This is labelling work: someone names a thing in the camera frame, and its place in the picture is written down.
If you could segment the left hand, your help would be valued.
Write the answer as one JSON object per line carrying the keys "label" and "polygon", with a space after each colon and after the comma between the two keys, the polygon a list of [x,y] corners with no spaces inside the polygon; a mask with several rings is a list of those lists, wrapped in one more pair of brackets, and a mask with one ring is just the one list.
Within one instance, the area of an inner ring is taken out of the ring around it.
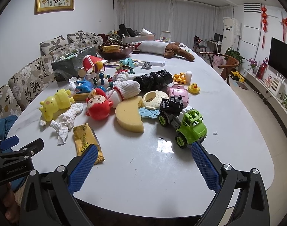
{"label": "left hand", "polygon": [[15,201],[15,194],[11,188],[11,183],[6,184],[6,188],[0,194],[0,198],[6,208],[4,216],[11,223],[18,223],[20,216],[20,207]]}

